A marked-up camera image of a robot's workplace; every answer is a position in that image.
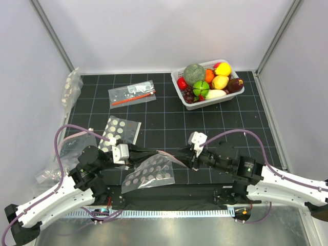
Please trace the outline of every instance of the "white label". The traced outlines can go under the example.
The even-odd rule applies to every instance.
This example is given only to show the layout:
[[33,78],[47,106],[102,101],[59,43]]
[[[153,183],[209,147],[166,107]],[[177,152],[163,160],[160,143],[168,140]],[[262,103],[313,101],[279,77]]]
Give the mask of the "white label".
[[149,81],[128,86],[129,93],[136,93],[136,92],[145,93],[146,91],[149,91],[151,89],[152,89],[152,84]]

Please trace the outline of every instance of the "basket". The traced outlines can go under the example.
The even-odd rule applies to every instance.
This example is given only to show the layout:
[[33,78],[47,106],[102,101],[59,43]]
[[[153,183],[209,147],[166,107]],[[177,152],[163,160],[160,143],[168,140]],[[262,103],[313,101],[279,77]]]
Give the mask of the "basket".
[[[200,63],[200,65],[203,66],[204,68],[213,68],[213,66],[216,63],[228,63],[228,62],[226,60],[220,59],[220,60],[209,61],[207,63]],[[245,90],[245,88],[243,87],[240,91],[237,91],[235,93],[231,93],[231,94],[228,94],[228,95],[225,95],[225,96],[213,98],[213,99],[210,99],[210,100],[199,101],[199,102],[194,103],[194,104],[188,104],[188,103],[185,102],[185,99],[183,98],[183,96],[180,92],[180,89],[178,87],[178,84],[177,84],[177,80],[180,77],[183,77],[183,71],[184,70],[185,70],[185,68],[181,68],[181,69],[173,71],[171,73],[171,77],[172,77],[173,85],[175,87],[176,92],[178,93],[178,96],[179,96],[180,100],[182,101],[183,105],[185,105],[186,109],[188,109],[188,110],[199,109],[199,108],[202,108],[202,107],[206,107],[208,105],[218,104],[218,103],[221,103],[223,101],[231,100],[236,95],[239,95],[239,94],[243,93],[244,90]],[[231,79],[232,78],[238,78],[236,72],[233,69],[231,69]]]

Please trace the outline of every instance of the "green fruit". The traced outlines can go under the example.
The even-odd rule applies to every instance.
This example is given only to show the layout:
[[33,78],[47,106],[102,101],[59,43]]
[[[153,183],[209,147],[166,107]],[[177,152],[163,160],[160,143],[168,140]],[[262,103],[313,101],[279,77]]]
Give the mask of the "green fruit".
[[193,92],[195,96],[202,95],[203,97],[206,97],[210,91],[210,86],[205,81],[197,81],[194,84],[193,88],[194,88]]
[[188,85],[193,86],[197,81],[205,80],[206,70],[200,64],[191,64],[183,71],[183,78]]

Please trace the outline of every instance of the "bunch of grapes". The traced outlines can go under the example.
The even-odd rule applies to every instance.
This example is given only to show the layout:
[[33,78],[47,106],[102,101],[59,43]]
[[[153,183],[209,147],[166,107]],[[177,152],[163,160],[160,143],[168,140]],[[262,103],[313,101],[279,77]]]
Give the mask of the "bunch of grapes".
[[195,95],[193,92],[193,88],[191,86],[188,86],[184,91],[181,91],[181,94],[183,95],[184,101],[188,104],[193,104]]

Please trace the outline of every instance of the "orange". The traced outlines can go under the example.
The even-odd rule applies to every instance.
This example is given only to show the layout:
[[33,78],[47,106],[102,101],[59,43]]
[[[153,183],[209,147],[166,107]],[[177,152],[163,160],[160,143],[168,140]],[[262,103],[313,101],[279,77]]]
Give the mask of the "orange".
[[214,79],[214,72],[212,71],[212,69],[206,69],[205,81],[207,83],[211,83],[213,79]]

